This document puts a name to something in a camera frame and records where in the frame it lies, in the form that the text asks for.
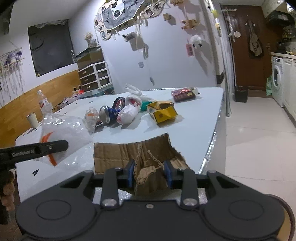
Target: white cup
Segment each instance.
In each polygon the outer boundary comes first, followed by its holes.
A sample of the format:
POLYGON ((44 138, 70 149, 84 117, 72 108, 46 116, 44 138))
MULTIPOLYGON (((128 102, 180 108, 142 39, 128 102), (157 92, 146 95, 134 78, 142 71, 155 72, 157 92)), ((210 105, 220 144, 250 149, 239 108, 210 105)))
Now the white cup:
POLYGON ((38 128, 39 123, 38 123, 38 120, 37 120, 37 117, 36 117, 36 113, 35 112, 33 112, 32 114, 28 115, 27 116, 27 120, 28 120, 28 122, 30 123, 30 125, 32 126, 33 129, 38 128))

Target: blue soda can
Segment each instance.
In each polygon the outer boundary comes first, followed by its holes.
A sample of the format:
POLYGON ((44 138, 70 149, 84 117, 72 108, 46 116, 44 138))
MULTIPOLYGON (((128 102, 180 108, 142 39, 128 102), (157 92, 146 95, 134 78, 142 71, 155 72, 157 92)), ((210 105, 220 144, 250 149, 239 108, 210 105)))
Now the blue soda can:
POLYGON ((100 112, 99 112, 100 119, 104 124, 109 124, 109 123, 112 123, 113 121, 116 121, 118 113, 119 112, 117 110, 114 110, 113 108, 110 108, 109 106, 106 106, 106 105, 103 105, 100 108, 100 112))

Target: metal screw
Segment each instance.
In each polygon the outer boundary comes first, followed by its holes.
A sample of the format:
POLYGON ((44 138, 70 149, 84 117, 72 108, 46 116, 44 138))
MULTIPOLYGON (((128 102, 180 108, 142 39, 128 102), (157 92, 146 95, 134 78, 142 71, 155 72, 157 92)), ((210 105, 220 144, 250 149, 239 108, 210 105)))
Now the metal screw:
POLYGON ((113 198, 107 198, 107 199, 103 200, 102 204, 105 207, 114 207, 117 204, 117 201, 113 198))
POLYGON ((183 203, 186 206, 195 206, 197 204, 197 200, 194 198, 186 198, 183 200, 183 203))
POLYGON ((146 208, 148 208, 148 209, 153 209, 153 208, 154 208, 154 205, 153 205, 153 204, 147 204, 147 205, 146 205, 146 208))

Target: yellow cardboard box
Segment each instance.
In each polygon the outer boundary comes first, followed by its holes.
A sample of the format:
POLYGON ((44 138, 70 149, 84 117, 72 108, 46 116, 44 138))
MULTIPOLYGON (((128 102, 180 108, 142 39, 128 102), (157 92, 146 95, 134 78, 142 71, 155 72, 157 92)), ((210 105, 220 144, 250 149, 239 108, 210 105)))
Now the yellow cardboard box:
POLYGON ((160 123, 175 118, 178 114, 174 108, 174 103, 170 101, 155 101, 147 105, 148 113, 156 123, 160 123))

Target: black trash bin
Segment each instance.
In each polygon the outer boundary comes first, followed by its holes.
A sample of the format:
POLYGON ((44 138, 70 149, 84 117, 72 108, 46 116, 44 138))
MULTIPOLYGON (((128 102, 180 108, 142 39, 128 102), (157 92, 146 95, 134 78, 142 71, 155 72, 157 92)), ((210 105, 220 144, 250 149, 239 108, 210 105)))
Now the black trash bin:
POLYGON ((234 100, 236 102, 247 102, 248 101, 248 88, 244 86, 236 86, 234 93, 234 100))

